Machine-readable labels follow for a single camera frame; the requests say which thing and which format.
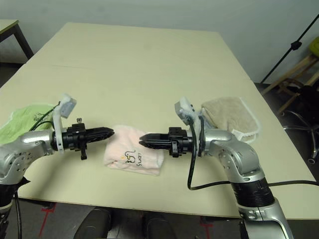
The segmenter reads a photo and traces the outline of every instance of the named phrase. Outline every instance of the floor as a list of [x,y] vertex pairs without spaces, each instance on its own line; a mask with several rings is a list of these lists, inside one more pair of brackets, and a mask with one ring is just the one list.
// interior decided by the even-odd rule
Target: floor
[[[0,67],[0,87],[17,71],[17,68]],[[271,91],[266,96],[266,101],[276,110],[284,98]],[[295,124],[296,121],[287,116],[279,117],[282,124]],[[309,156],[309,137],[300,132],[288,132],[296,148],[300,152],[307,166],[319,180],[319,163],[310,165],[307,163]],[[55,208],[47,210],[41,205],[20,201],[23,238],[45,238],[45,239],[69,239],[73,238],[78,226],[86,215],[94,208],[85,205],[72,205],[57,203]],[[142,239],[141,217],[142,211],[115,209],[114,225],[108,234],[112,239]],[[240,239],[238,223],[239,220],[218,220],[217,218],[202,218],[181,214],[163,214],[170,222],[179,239]],[[317,239],[319,235],[319,221],[290,220],[289,224],[295,235],[295,239]],[[12,207],[9,216],[9,227],[7,239],[17,238],[16,210]]]

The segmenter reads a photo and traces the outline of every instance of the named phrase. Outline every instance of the pink towel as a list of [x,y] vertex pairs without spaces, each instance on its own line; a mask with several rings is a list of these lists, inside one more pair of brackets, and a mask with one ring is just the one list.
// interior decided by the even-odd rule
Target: pink towel
[[107,143],[104,153],[105,165],[130,172],[159,175],[164,152],[139,144],[140,137],[146,132],[125,125],[116,125],[112,129],[115,135]]

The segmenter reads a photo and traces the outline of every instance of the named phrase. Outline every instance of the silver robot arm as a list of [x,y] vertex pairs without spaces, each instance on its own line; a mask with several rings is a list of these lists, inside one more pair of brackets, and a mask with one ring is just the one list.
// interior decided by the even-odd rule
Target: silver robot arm
[[168,149],[173,157],[193,152],[219,159],[237,199],[242,239],[293,239],[285,215],[274,198],[255,150],[238,141],[228,131],[204,123],[186,98],[175,104],[175,111],[193,130],[170,127],[168,134],[151,133],[140,138],[140,144],[154,149]]
[[79,118],[71,127],[62,128],[60,117],[67,118],[75,106],[75,100],[65,95],[54,111],[55,131],[30,131],[14,142],[0,145],[0,239],[5,237],[8,215],[14,193],[29,181],[24,178],[28,167],[37,159],[65,149],[81,151],[86,159],[87,143],[107,139],[114,134],[110,128],[86,129]]
[[204,154],[215,156],[234,190],[239,215],[250,239],[293,239],[276,198],[273,197],[255,150],[228,131],[204,131]]

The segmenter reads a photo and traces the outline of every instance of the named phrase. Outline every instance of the table surface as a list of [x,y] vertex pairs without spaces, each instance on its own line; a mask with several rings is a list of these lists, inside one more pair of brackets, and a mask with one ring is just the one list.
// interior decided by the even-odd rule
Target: table surface
[[0,19],[0,34],[7,31],[14,25],[18,24],[19,21],[16,19]]
[[[68,23],[0,89],[0,125],[12,111],[59,101],[78,104],[64,126],[81,117],[86,127],[125,124],[167,133],[185,125],[174,103],[243,97],[262,125],[252,144],[268,182],[314,180],[296,148],[221,36],[216,32]],[[167,153],[160,176],[103,165],[106,141],[88,145],[88,159],[67,151],[34,162],[19,189],[23,198],[115,208],[238,217],[230,185],[187,188],[190,155]],[[216,158],[199,158],[193,184],[226,180]],[[289,219],[319,218],[319,189],[272,188]]]

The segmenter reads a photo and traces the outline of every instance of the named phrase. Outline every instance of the light green towel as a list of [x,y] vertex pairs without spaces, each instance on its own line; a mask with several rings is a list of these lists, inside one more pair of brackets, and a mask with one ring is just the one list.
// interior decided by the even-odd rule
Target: light green towel
[[[28,132],[41,116],[52,109],[52,107],[52,105],[31,105],[14,111],[9,121],[0,128],[0,144],[10,143],[20,135]],[[44,117],[42,121],[48,120],[52,121],[52,113]],[[50,127],[50,123],[44,123],[36,130],[48,129]]]

